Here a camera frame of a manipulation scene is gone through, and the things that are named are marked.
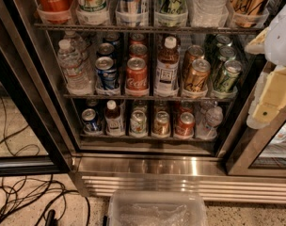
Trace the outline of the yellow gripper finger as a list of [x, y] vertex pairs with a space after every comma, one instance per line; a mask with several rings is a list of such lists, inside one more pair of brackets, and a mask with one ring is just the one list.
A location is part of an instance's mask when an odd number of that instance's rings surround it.
[[252, 55], [265, 54], [264, 42], [269, 28], [266, 27], [259, 35], [245, 46], [245, 51]]
[[252, 129], [262, 129], [286, 105], [286, 66], [277, 66], [270, 73], [261, 73], [248, 110], [246, 124]]

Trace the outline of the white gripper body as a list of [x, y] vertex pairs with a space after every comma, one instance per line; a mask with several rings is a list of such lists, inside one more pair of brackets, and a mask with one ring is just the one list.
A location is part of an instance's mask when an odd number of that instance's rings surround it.
[[268, 61], [286, 66], [286, 8], [268, 26], [264, 54]]

